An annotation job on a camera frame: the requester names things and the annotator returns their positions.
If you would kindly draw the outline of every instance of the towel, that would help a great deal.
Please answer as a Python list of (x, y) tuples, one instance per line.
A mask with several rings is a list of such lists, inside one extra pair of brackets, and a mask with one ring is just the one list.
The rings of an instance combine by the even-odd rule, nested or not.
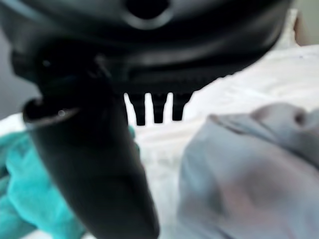
[(177, 239), (319, 236), (319, 110), (210, 116), (187, 146)]
[(0, 238), (18, 239), (38, 228), (54, 239), (80, 239), (84, 227), (51, 183), (27, 133), (1, 138), (0, 151)]

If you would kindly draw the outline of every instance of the white sheet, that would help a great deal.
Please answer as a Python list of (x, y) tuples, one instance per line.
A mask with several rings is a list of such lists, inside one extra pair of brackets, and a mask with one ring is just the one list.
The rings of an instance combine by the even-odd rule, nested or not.
[[(177, 178), (182, 151), (208, 114), (243, 113), (274, 102), (288, 102), (308, 110), (319, 107), (319, 45), (270, 52), (233, 76), (218, 79), (195, 93), (185, 108), (183, 122), (170, 122), (172, 97), (163, 125), (152, 124), (152, 103), (147, 97), (148, 127), (139, 127), (137, 142), (162, 226), (160, 239), (172, 239)], [(128, 106), (130, 123), (134, 112)], [(20, 115), (0, 122), (0, 135), (23, 130)], [(49, 239), (41, 232), (25, 239)]]

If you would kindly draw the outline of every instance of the gray fabric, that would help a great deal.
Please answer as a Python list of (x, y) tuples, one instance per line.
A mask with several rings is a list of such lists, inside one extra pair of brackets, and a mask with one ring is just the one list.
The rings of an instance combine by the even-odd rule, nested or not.
[(178, 238), (319, 238), (319, 111), (210, 116), (185, 150)]

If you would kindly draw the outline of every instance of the white fabric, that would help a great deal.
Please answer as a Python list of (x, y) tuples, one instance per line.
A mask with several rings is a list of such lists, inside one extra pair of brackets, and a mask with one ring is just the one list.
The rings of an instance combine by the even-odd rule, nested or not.
[(175, 239), (316, 239), (319, 110), (211, 115), (181, 161)]
[(289, 49), (298, 47), (296, 42), (295, 25), (298, 17), (297, 9), (290, 9), (287, 12), (286, 22), (281, 36), (274, 46), (273, 50)]
[[(274, 102), (288, 102), (308, 110), (319, 107), (319, 46), (272, 51), (258, 63), (233, 76), (219, 79), (194, 94), (185, 108), (184, 122), (169, 123), (171, 98), (166, 105), (166, 124), (153, 126), (147, 97), (149, 127), (137, 128), (151, 192), (162, 226), (160, 239), (171, 236), (175, 221), (180, 156), (208, 114), (247, 113)], [(132, 106), (128, 106), (134, 123)], [(0, 122), (0, 135), (23, 130), (20, 115)], [(27, 239), (49, 239), (35, 232)]]

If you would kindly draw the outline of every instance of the comb teeth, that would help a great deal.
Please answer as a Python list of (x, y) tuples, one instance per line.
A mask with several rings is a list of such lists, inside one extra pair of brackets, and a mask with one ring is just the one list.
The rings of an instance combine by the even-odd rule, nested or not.
[(152, 95), (154, 123), (163, 123), (164, 107), (167, 101), (168, 94)]
[(189, 102), (191, 94), (174, 94), (173, 98), (173, 121), (181, 121), (185, 105)]
[[(164, 107), (168, 93), (152, 94), (154, 123), (163, 123)], [(192, 93), (178, 93), (173, 97), (172, 120), (181, 121), (185, 105), (189, 102)], [(134, 107), (136, 123), (138, 126), (146, 124), (146, 107), (144, 94), (129, 94), (129, 99)]]
[(136, 124), (138, 126), (145, 125), (145, 95), (129, 94), (130, 101), (134, 107), (136, 114)]

